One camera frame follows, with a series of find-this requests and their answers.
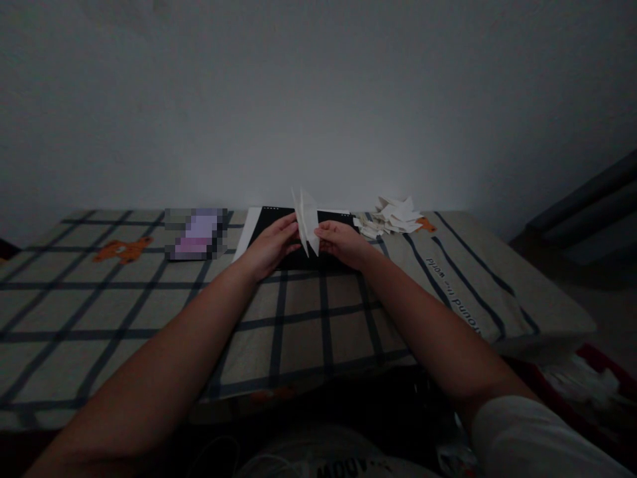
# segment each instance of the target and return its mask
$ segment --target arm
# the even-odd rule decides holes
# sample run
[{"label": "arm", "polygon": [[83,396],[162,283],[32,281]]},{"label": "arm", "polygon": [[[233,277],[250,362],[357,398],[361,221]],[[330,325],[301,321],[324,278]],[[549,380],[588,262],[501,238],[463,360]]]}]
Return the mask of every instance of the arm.
[{"label": "arm", "polygon": [[301,247],[290,214],[263,231],[91,398],[27,473],[132,475],[188,413],[257,282]]},{"label": "arm", "polygon": [[332,221],[319,226],[321,250],[363,273],[411,352],[454,402],[466,426],[495,397],[519,395],[539,401],[471,327],[355,230]]}]

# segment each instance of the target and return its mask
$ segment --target white sleeve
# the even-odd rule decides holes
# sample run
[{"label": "white sleeve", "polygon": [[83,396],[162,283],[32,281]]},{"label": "white sleeve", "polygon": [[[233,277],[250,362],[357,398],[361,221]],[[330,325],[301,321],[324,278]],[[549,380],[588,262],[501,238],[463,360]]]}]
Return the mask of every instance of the white sleeve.
[{"label": "white sleeve", "polygon": [[486,403],[472,442],[488,478],[633,476],[546,406],[519,396]]}]

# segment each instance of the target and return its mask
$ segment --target pile of paper pieces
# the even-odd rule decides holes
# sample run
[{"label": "pile of paper pieces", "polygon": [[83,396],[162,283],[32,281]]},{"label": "pile of paper pieces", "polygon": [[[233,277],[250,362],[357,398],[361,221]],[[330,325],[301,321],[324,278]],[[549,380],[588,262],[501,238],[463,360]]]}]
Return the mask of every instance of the pile of paper pieces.
[{"label": "pile of paper pieces", "polygon": [[414,232],[422,227],[422,224],[416,222],[422,214],[413,209],[413,201],[411,196],[401,201],[380,196],[380,207],[376,207],[377,212],[372,213],[372,220],[365,216],[358,218],[360,223],[360,233],[364,236],[374,239],[381,236],[385,232]]}]

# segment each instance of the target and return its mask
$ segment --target plaid tablecloth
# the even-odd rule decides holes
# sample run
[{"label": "plaid tablecloth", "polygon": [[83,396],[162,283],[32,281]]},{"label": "plaid tablecloth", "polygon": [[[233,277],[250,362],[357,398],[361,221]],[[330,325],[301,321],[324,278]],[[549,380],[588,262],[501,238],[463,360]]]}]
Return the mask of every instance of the plaid tablecloth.
[{"label": "plaid tablecloth", "polygon": [[[167,262],[162,211],[81,211],[0,268],[0,429],[63,426],[115,370],[232,261]],[[461,212],[437,231],[371,241],[490,343],[537,348],[579,338],[590,317]],[[153,242],[130,264],[94,262],[111,240]],[[414,363],[360,274],[275,272],[257,289],[200,403],[296,380]]]}]

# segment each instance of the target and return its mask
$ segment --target forearm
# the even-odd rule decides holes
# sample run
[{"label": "forearm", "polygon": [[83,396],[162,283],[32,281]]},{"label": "forearm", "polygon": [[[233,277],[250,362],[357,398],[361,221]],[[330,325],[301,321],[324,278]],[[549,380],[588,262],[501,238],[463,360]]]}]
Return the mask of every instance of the forearm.
[{"label": "forearm", "polygon": [[222,272],[100,388],[39,461],[137,457],[162,443],[205,385],[254,286],[240,263]]},{"label": "forearm", "polygon": [[511,368],[458,315],[378,251],[362,272],[415,358],[470,421],[485,401],[503,394],[537,399]]}]

